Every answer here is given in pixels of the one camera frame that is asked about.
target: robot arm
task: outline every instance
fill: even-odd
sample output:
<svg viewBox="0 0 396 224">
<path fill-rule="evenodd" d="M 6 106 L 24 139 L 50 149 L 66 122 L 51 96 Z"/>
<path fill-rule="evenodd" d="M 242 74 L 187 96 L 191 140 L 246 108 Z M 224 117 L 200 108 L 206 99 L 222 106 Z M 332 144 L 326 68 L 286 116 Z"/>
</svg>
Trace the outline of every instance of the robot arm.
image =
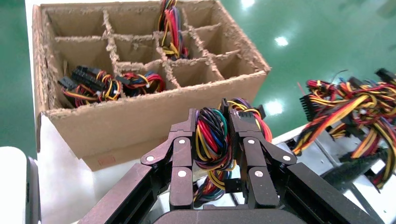
<svg viewBox="0 0 396 224">
<path fill-rule="evenodd" d="M 204 205 L 193 210 L 192 159 L 195 109 L 172 125 L 168 139 L 145 154 L 87 213 L 80 224 L 140 223 L 170 184 L 170 212 L 156 224 L 178 223 L 375 223 L 371 217 L 307 168 L 294 155 L 264 139 L 251 112 L 221 111 L 230 124 L 241 178 L 225 182 L 226 193 L 243 192 L 237 207 Z"/>
</svg>

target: green wire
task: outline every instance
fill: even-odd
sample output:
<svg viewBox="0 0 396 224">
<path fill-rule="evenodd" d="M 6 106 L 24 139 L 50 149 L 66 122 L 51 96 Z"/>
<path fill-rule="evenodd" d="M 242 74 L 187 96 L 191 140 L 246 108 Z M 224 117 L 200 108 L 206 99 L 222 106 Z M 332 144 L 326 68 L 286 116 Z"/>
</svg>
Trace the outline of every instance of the green wire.
<svg viewBox="0 0 396 224">
<path fill-rule="evenodd" d="M 227 128 L 226 119 L 224 118 L 223 114 L 222 114 L 219 110 L 213 109 L 213 111 L 215 111 L 216 113 L 218 113 L 219 116 L 220 116 L 220 118 L 221 118 L 221 120 L 223 121 L 223 125 L 224 125 L 224 126 L 223 126 L 223 128 L 224 128 L 224 135 L 227 136 L 228 128 Z"/>
</svg>

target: wire harness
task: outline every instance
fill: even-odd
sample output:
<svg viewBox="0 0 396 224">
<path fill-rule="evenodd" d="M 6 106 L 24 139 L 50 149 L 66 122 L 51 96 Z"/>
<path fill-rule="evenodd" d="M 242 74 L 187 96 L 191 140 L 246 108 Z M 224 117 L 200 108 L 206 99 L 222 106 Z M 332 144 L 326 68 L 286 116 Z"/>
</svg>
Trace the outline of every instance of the wire harness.
<svg viewBox="0 0 396 224">
<path fill-rule="evenodd" d="M 265 117 L 262 106 L 253 108 L 241 98 L 232 99 L 228 104 L 238 111 L 252 112 L 265 139 L 271 142 L 272 133 L 262 120 Z M 208 177 L 194 192 L 195 208 L 221 198 L 225 194 L 225 182 L 231 179 L 231 171 L 236 167 L 228 121 L 220 111 L 220 107 L 219 109 L 204 107 L 197 111 L 196 122 L 195 163 L 207 171 Z"/>
<path fill-rule="evenodd" d="M 58 83 L 65 96 L 74 100 L 76 107 L 102 101 L 117 100 L 121 83 L 104 70 L 78 66 L 71 78 L 63 77 Z"/>
<path fill-rule="evenodd" d="M 165 31 L 161 41 L 161 47 L 166 56 L 173 61 L 180 58 L 189 58 L 189 52 L 183 42 L 181 33 L 182 20 L 180 11 L 176 8 L 176 4 L 177 0 L 163 0 L 161 15 L 158 20 L 158 30 Z M 166 46 L 165 40 L 168 34 L 170 34 L 170 43 Z"/>
<path fill-rule="evenodd" d="M 362 141 L 351 153 L 351 159 L 376 154 L 378 144 L 383 140 L 388 146 L 386 165 L 372 180 L 377 188 L 382 188 L 396 165 L 396 132 L 391 124 L 396 118 L 396 86 L 393 82 L 362 82 L 352 77 L 348 81 L 341 78 L 340 83 L 334 85 L 308 80 L 307 87 L 311 93 L 304 96 L 309 103 L 303 107 L 308 119 L 314 117 L 299 135 L 293 153 L 301 155 L 325 129 L 334 139 L 351 133 L 361 135 Z M 334 128 L 329 127 L 338 122 L 341 123 Z"/>
<path fill-rule="evenodd" d="M 128 72 L 117 76 L 116 80 L 123 85 L 123 91 L 128 97 L 146 95 L 165 90 L 165 82 L 159 74 L 152 71 L 145 75 Z"/>
</svg>

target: wire bundle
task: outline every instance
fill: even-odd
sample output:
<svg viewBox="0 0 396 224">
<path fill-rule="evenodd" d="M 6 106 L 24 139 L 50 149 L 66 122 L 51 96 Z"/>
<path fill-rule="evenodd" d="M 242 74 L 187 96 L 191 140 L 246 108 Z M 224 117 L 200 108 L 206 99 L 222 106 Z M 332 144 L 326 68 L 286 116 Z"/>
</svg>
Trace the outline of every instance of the wire bundle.
<svg viewBox="0 0 396 224">
<path fill-rule="evenodd" d="M 79 84 L 73 91 L 63 88 L 63 93 L 75 99 L 75 106 L 88 105 L 95 102 L 117 100 L 120 97 L 121 84 L 114 77 L 101 70 L 96 75 L 96 80 L 105 84 L 103 91 L 93 91 L 84 84 Z"/>
<path fill-rule="evenodd" d="M 188 49 L 184 46 L 182 30 L 182 20 L 180 11 L 176 8 L 177 0 L 163 0 L 161 15 L 158 20 L 158 30 L 165 31 L 161 47 L 171 60 L 188 58 Z M 170 44 L 165 46 L 166 37 L 170 33 Z"/>
<path fill-rule="evenodd" d="M 220 182 L 231 178 L 230 171 L 211 171 L 210 173 L 212 173 Z M 205 182 L 199 186 L 194 196 L 195 208 L 201 207 L 206 202 L 216 201 L 224 195 L 225 191 L 218 188 L 213 183 L 214 182 L 210 178 L 206 178 Z"/>
<path fill-rule="evenodd" d="M 265 140 L 267 140 L 267 142 L 272 142 L 272 132 L 262 119 L 262 114 L 260 114 L 257 109 L 253 108 L 249 102 L 242 98 L 234 98 L 231 101 L 228 101 L 228 103 L 231 104 L 231 107 L 237 111 L 252 112 L 256 118 L 257 126 L 262 131 Z"/>
<path fill-rule="evenodd" d="M 195 163 L 208 171 L 208 177 L 194 193 L 194 207 L 219 199 L 224 194 L 224 180 L 236 166 L 229 144 L 227 121 L 216 109 L 204 107 L 196 114 Z"/>
<path fill-rule="evenodd" d="M 329 130 L 335 139 L 346 136 L 349 127 L 368 130 L 351 158 L 375 154 L 383 139 L 388 145 L 388 158 L 373 180 L 376 187 L 383 187 L 395 170 L 396 132 L 390 122 L 396 118 L 396 86 L 355 78 L 348 82 L 341 79 L 338 85 L 309 80 L 307 86 L 311 91 L 309 99 L 317 108 L 316 115 L 299 135 L 293 153 L 300 155 L 322 131 L 339 121 L 340 125 Z"/>
<path fill-rule="evenodd" d="M 129 82 L 123 83 L 124 93 L 129 97 L 146 95 L 165 90 L 165 82 L 162 77 L 152 71 L 147 72 L 144 76 L 133 72 L 122 75 Z"/>
</svg>

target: cardboard compartment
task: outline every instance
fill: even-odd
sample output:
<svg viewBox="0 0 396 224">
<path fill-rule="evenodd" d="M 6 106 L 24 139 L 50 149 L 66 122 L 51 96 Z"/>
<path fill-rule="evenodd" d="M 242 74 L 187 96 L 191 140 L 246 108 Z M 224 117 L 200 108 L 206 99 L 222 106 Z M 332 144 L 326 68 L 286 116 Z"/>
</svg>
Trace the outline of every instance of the cardboard compartment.
<svg viewBox="0 0 396 224">
<path fill-rule="evenodd" d="M 56 36 L 102 36 L 106 30 L 99 9 L 49 8 L 46 14 Z"/>
<path fill-rule="evenodd" d="M 219 6 L 214 1 L 184 2 L 183 15 L 187 24 L 194 27 L 211 26 L 219 23 Z"/>
<path fill-rule="evenodd" d="M 199 50 L 199 47 L 195 43 L 195 40 L 192 38 L 191 34 L 188 31 L 182 31 L 181 33 L 183 37 L 183 43 L 189 52 L 189 59 L 202 57 L 202 52 Z M 162 46 L 163 42 L 164 42 L 164 46 L 169 46 L 171 40 L 170 34 L 168 33 L 166 35 L 165 40 L 163 40 L 163 36 L 164 36 L 164 32 L 161 32 L 159 34 L 159 41 L 158 41 L 159 46 Z"/>
<path fill-rule="evenodd" d="M 78 65 L 100 68 L 113 74 L 113 66 L 109 52 L 106 51 L 107 42 L 98 37 L 56 37 L 55 49 L 58 62 L 63 65 L 63 71 L 70 72 Z"/>
<path fill-rule="evenodd" d="M 157 44 L 153 36 L 125 36 L 114 37 L 116 52 L 120 62 L 149 63 L 161 58 L 157 51 Z"/>
<path fill-rule="evenodd" d="M 54 39 L 54 54 L 49 61 L 52 68 L 50 94 L 55 108 L 73 108 L 73 104 L 62 93 L 61 86 L 57 83 L 64 76 L 71 77 L 71 72 L 79 65 L 100 68 L 113 74 L 113 66 L 109 53 L 106 51 L 107 43 L 100 37 L 56 37 Z"/>
<path fill-rule="evenodd" d="M 164 91 L 180 88 L 180 85 L 177 83 L 176 79 L 172 76 L 170 72 L 170 66 L 162 64 L 161 61 L 153 61 L 144 66 L 139 66 L 136 64 L 120 64 L 121 73 L 134 72 L 144 75 L 149 71 L 152 71 L 161 76 L 161 78 L 165 82 Z"/>
<path fill-rule="evenodd" d="M 135 7 L 112 7 L 108 9 L 112 32 L 127 35 L 151 35 L 158 31 L 161 2 L 146 1 L 134 3 Z"/>
<path fill-rule="evenodd" d="M 190 63 L 178 63 L 172 66 L 172 74 L 181 87 L 207 84 L 224 80 L 205 60 L 196 60 Z"/>
<path fill-rule="evenodd" d="M 224 32 L 220 23 L 213 26 L 197 28 L 195 31 L 203 42 L 203 48 L 208 50 L 209 53 L 221 55 L 238 49 L 235 41 L 232 41 L 232 39 L 227 36 L 227 33 Z"/>
<path fill-rule="evenodd" d="M 213 61 L 225 79 L 240 75 L 249 75 L 255 72 L 252 65 L 239 55 L 238 51 L 227 55 L 216 56 L 213 58 Z"/>
</svg>

